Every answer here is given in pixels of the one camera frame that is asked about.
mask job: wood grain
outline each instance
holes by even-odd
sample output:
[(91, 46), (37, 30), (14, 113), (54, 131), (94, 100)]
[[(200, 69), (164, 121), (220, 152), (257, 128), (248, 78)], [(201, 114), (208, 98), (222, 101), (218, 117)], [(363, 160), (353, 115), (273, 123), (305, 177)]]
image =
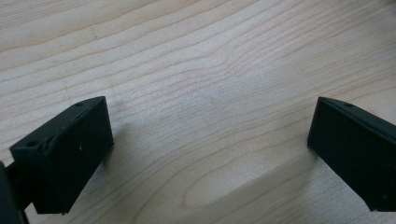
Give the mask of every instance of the wood grain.
[(2, 1), (0, 160), (105, 95), (116, 146), (32, 223), (394, 223), (305, 145), (318, 96), (396, 123), (393, 1)]

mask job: black plastic block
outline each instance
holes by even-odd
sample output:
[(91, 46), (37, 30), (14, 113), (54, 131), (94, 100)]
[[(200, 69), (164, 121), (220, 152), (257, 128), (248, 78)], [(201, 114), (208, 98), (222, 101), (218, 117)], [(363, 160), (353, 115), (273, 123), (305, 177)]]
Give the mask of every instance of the black plastic block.
[(370, 210), (396, 211), (396, 126), (357, 106), (319, 97), (308, 146)]
[(68, 213), (112, 148), (106, 98), (70, 106), (11, 147), (38, 214)]

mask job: top face of black block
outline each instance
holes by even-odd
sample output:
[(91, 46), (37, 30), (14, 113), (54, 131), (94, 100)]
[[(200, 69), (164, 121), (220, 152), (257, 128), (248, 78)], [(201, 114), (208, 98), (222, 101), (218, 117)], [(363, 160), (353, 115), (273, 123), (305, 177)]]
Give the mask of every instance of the top face of black block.
[(67, 213), (113, 146), (106, 98), (70, 106), (11, 147), (37, 213)]
[(355, 105), (320, 97), (308, 146), (371, 210), (396, 211), (396, 127)]

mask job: table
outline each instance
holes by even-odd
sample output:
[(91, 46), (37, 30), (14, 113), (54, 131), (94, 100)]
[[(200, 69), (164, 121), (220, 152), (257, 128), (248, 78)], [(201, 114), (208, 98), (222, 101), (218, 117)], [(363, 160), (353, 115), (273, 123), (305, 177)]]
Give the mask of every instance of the table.
[(394, 1), (2, 1), (0, 160), (71, 104), (115, 137), (67, 215), (31, 223), (394, 223), (306, 137), (318, 97), (396, 123)]

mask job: desk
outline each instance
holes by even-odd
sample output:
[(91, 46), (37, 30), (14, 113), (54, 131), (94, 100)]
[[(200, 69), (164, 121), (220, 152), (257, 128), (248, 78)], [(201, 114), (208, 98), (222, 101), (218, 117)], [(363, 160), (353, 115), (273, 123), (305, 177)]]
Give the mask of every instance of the desk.
[(69, 214), (31, 223), (394, 223), (306, 147), (318, 96), (396, 123), (396, 6), (0, 3), (0, 160), (104, 95), (115, 148)]

